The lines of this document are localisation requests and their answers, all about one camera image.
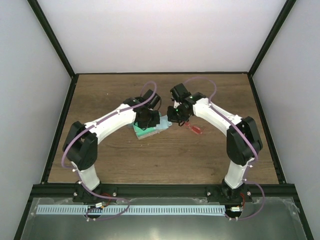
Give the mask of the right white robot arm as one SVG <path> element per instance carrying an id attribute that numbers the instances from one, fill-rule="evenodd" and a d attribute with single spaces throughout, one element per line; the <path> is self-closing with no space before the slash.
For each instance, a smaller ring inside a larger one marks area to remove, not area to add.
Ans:
<path id="1" fill-rule="evenodd" d="M 191 94 L 171 89 L 173 106 L 167 108 L 168 120 L 183 126 L 190 117 L 201 118 L 220 130 L 226 137 L 226 153 L 230 159 L 228 171 L 221 183 L 223 198 L 229 202 L 240 196 L 246 181 L 247 168 L 258 160 L 263 143 L 252 117 L 240 117 L 215 105 L 202 93 Z"/>

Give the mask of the light blue cloth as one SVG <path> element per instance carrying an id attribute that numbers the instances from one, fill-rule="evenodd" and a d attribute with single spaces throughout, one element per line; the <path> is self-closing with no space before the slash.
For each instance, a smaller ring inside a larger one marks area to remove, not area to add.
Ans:
<path id="1" fill-rule="evenodd" d="M 161 116 L 160 117 L 160 121 L 159 121 L 159 124 L 156 126 L 156 128 L 158 130 L 166 130 L 168 129 L 169 127 L 171 127 L 173 125 L 173 123 L 171 121 L 168 120 L 168 116 L 167 115 L 164 115 L 164 116 Z"/>

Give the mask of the light grey glasses case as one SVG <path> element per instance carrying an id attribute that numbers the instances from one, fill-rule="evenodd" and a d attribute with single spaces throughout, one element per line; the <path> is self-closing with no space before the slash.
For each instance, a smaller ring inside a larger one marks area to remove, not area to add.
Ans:
<path id="1" fill-rule="evenodd" d="M 165 130 L 159 130 L 157 129 L 157 125 L 155 127 L 148 127 L 147 129 L 143 130 L 141 128 L 139 128 L 136 124 L 132 124 L 132 127 L 133 127 L 133 130 L 135 132 L 135 135 L 136 137 L 139 139 L 139 140 L 142 140 L 144 138 L 147 138 L 147 137 L 151 137 L 155 134 L 158 134 L 160 132 L 163 132 Z"/>

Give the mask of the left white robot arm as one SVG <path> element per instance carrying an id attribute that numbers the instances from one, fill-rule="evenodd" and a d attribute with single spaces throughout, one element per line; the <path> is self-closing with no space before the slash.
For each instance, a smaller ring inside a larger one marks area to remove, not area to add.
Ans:
<path id="1" fill-rule="evenodd" d="M 120 128 L 133 124 L 142 130 L 160 123 L 160 113 L 137 98 L 128 98 L 110 113 L 85 124 L 74 122 L 62 147 L 61 164 L 68 159 L 71 168 L 79 176 L 86 189 L 84 195 L 89 201 L 97 202 L 102 196 L 98 186 L 100 179 L 96 173 L 98 145 Z"/>

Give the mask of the red lens sunglasses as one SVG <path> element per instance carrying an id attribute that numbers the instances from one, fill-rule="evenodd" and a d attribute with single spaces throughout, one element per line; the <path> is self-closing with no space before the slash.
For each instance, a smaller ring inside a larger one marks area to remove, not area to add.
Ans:
<path id="1" fill-rule="evenodd" d="M 203 130 L 201 128 L 199 128 L 196 125 L 192 125 L 189 122 L 186 122 L 184 124 L 184 126 L 189 129 L 190 131 L 192 131 L 193 133 L 197 134 L 197 135 L 202 135 L 203 134 Z"/>

